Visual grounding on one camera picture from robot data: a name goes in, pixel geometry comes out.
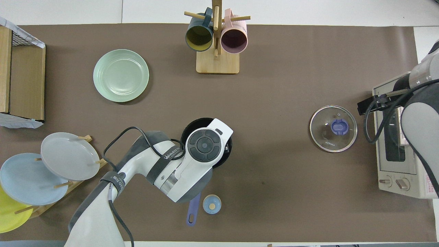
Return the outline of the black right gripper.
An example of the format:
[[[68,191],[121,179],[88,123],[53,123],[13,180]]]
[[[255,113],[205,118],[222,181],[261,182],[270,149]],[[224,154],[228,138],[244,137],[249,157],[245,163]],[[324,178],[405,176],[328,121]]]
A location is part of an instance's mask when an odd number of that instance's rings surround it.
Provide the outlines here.
[[[385,111],[388,109],[398,108],[406,104],[410,94],[408,90],[390,91],[380,95],[373,95],[357,103],[358,114],[367,115],[374,111]]]

